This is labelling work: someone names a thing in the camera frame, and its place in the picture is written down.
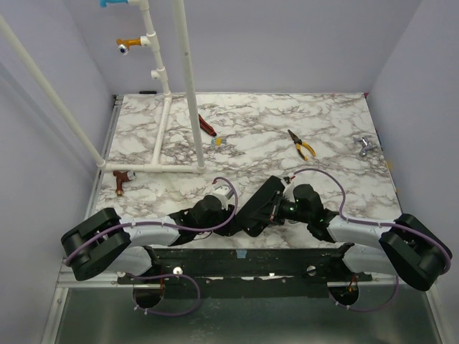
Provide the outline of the black zip tool case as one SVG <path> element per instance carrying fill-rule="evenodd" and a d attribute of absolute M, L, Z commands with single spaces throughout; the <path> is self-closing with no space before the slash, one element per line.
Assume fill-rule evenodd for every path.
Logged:
<path fill-rule="evenodd" d="M 250 237 L 259 236 L 270 224 L 274 195 L 284 190 L 285 186 L 280 178 L 269 177 L 237 212 L 235 221 L 239 228 Z"/>

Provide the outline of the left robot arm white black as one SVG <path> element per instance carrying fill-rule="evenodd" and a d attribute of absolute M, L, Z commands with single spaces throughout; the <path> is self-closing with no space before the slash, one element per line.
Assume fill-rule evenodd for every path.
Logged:
<path fill-rule="evenodd" d="M 190 209 L 162 219 L 123 220 L 114 208 L 105 208 L 65 233 L 61 244 L 77 281 L 89 280 L 136 247 L 175 247 L 192 242 L 198 234 L 231 227 L 239 199 L 207 195 Z"/>

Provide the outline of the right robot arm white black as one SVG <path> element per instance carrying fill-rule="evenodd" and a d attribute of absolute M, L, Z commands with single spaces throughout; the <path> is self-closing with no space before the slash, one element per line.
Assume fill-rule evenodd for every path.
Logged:
<path fill-rule="evenodd" d="M 397 275 L 410 287 L 427 291 L 450 269 L 453 258 L 415 216 L 402 214 L 393 221 L 352 219 L 341 210 L 325 208 L 308 184 L 276 191 L 270 220 L 301 222 L 320 241 L 349 244 L 344 255 L 329 265 L 331 275 L 340 281 L 355 272 L 376 272 Z"/>

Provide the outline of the red black utility knife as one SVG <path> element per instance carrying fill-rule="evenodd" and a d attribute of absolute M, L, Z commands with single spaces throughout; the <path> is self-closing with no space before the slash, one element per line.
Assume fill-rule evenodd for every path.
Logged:
<path fill-rule="evenodd" d="M 199 126 L 207 135 L 210 135 L 211 137 L 217 136 L 215 129 L 206 122 L 201 115 L 199 115 Z"/>

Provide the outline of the chrome faucet tap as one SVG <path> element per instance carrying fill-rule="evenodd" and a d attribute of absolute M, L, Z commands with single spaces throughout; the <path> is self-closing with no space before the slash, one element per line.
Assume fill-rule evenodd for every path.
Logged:
<path fill-rule="evenodd" d="M 354 138 L 353 141 L 355 143 L 361 144 L 361 150 L 359 151 L 359 155 L 361 157 L 367 156 L 369 151 L 372 151 L 377 148 L 377 145 L 373 143 L 368 137 L 361 136 L 359 138 Z"/>

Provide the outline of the brown brass valve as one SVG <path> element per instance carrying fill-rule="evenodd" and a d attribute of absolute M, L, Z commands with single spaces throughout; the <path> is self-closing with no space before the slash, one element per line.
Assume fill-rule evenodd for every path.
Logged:
<path fill-rule="evenodd" d="M 132 170 L 130 171 L 114 171 L 113 176 L 115 177 L 116 181 L 116 195 L 122 196 L 123 191 L 123 184 L 129 181 L 133 181 L 136 178 L 136 173 Z"/>

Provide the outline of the orange tap on pipe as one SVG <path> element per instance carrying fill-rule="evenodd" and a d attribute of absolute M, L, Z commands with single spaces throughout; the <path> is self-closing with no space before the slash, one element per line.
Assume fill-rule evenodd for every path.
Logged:
<path fill-rule="evenodd" d="M 118 45 L 118 51 L 122 55 L 128 54 L 131 47 L 143 45 L 140 37 L 136 39 L 117 39 L 116 44 Z"/>

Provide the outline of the blue tap on pipe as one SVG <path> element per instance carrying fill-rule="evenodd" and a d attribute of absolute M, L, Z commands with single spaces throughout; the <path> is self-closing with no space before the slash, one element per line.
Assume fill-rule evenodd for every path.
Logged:
<path fill-rule="evenodd" d="M 111 4 L 129 4 L 129 0 L 99 0 L 101 8 L 106 8 Z"/>

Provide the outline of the yellow handled pliers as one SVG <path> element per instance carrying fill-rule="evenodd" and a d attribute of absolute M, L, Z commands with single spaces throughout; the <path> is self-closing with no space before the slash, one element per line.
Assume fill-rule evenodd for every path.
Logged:
<path fill-rule="evenodd" d="M 293 131 L 288 130 L 288 134 L 290 135 L 292 141 L 295 144 L 295 149 L 298 153 L 298 155 L 304 160 L 307 161 L 308 157 L 303 154 L 302 148 L 305 148 L 313 157 L 316 157 L 316 152 L 314 149 L 307 144 L 306 142 L 303 142 Z"/>

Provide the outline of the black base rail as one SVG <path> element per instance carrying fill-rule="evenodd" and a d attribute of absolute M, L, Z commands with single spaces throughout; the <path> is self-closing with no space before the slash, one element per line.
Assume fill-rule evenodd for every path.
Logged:
<path fill-rule="evenodd" d="M 331 283 L 368 282 L 343 261 L 338 249 L 156 249 L 148 280 L 126 275 L 121 285 L 163 291 L 166 298 L 328 297 Z"/>

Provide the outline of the white PVC pipe frame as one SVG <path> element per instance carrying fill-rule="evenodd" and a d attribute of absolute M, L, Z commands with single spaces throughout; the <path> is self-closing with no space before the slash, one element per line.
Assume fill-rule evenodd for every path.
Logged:
<path fill-rule="evenodd" d="M 197 97 L 194 86 L 194 75 L 191 62 L 191 51 L 189 46 L 189 35 L 186 22 L 186 11 L 183 1 L 173 1 L 174 12 L 174 26 L 176 36 L 179 40 L 179 49 L 181 56 L 181 63 L 184 70 L 184 83 L 186 88 L 186 101 L 188 105 L 189 120 L 193 134 L 194 151 L 197 157 L 197 163 L 190 166 L 180 165 L 164 165 L 161 163 L 161 149 L 163 145 L 164 135 L 166 132 L 166 121 L 168 119 L 171 104 L 172 93 L 169 87 L 169 78 L 166 67 L 161 56 L 160 44 L 158 35 L 153 26 L 153 21 L 150 13 L 150 6 L 148 1 L 129 1 L 130 6 L 135 6 L 141 12 L 142 20 L 146 29 L 146 34 L 141 36 L 143 45 L 141 47 L 148 47 L 155 59 L 156 68 L 151 71 L 151 78 L 161 82 L 164 103 L 161 112 L 161 120 L 158 127 L 158 133 L 153 148 L 153 155 L 150 163 L 144 164 L 125 164 L 125 163 L 109 163 L 101 154 L 96 150 L 95 146 L 91 143 L 85 131 L 78 124 L 71 111 L 64 104 L 61 97 L 57 94 L 56 90 L 50 84 L 48 79 L 44 76 L 37 63 L 29 54 L 25 46 L 21 43 L 18 36 L 14 33 L 4 17 L 1 18 L 1 33 L 5 37 L 9 46 L 14 50 L 19 57 L 27 71 L 37 82 L 44 94 L 54 105 L 55 109 L 66 122 L 70 130 L 76 135 L 77 139 L 85 146 L 95 161 L 96 166 L 101 172 L 114 172 L 114 171 L 129 171 L 132 170 L 136 173 L 204 173 L 206 170 L 204 162 L 204 151 L 202 145 L 202 136 L 199 127 L 199 114 L 197 109 Z"/>

